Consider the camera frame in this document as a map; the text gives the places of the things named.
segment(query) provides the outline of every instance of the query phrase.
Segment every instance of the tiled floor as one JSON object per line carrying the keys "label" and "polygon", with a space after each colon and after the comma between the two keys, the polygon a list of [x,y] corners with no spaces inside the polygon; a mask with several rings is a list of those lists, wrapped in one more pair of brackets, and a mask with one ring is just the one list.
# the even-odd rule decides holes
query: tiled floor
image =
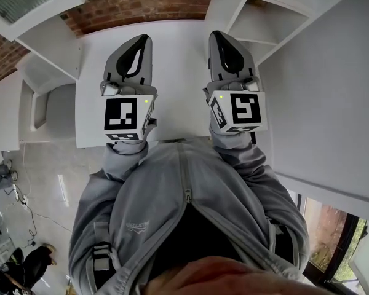
{"label": "tiled floor", "polygon": [[[18,172],[16,185],[27,196],[28,205],[35,213],[37,236],[34,241],[37,246],[51,243],[57,248],[58,265],[48,267],[43,277],[45,282],[39,281],[33,288],[36,294],[65,294],[69,239],[79,198],[89,174],[101,168],[104,148],[77,149],[73,140],[27,143],[21,145],[20,151],[5,153]],[[15,247],[26,246],[31,238],[29,229],[34,231],[31,213],[15,201],[14,193],[6,195],[0,191],[0,213],[3,215],[0,229],[8,230]],[[33,249],[23,249],[24,255]]]}

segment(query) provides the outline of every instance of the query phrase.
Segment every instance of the marker cube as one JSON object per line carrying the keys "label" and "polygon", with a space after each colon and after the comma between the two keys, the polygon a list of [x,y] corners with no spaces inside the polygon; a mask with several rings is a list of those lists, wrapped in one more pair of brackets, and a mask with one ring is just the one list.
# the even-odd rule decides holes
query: marker cube
{"label": "marker cube", "polygon": [[142,140],[154,109],[153,95],[103,96],[104,134],[113,141]]}
{"label": "marker cube", "polygon": [[264,92],[214,91],[209,106],[221,132],[268,129]]}

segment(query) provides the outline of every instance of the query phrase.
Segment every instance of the white wall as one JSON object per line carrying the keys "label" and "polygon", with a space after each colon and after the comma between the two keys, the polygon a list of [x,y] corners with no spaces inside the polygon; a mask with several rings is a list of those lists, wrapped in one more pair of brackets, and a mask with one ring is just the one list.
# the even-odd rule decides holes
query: white wall
{"label": "white wall", "polygon": [[369,219],[369,0],[343,0],[260,65],[275,171]]}

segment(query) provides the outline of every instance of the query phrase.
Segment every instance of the brick wall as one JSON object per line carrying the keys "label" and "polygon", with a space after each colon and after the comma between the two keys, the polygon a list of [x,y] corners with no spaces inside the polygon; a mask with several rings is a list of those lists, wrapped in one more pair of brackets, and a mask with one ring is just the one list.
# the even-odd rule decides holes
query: brick wall
{"label": "brick wall", "polygon": [[15,41],[10,42],[0,35],[0,80],[15,72],[15,65],[28,52],[24,46]]}
{"label": "brick wall", "polygon": [[203,20],[210,0],[88,0],[62,19],[77,36],[121,25],[157,20]]}

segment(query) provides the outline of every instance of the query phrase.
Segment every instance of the white desk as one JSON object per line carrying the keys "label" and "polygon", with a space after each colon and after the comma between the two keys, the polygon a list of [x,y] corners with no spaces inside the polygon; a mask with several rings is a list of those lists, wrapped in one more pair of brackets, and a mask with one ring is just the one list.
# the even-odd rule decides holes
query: white desk
{"label": "white desk", "polygon": [[202,88],[210,82],[205,57],[203,21],[162,21],[120,26],[82,38],[81,74],[76,84],[77,147],[110,142],[103,133],[104,101],[100,82],[108,57],[125,41],[140,34],[153,40],[153,81],[158,97],[152,117],[157,128],[148,140],[209,135],[209,108]]}

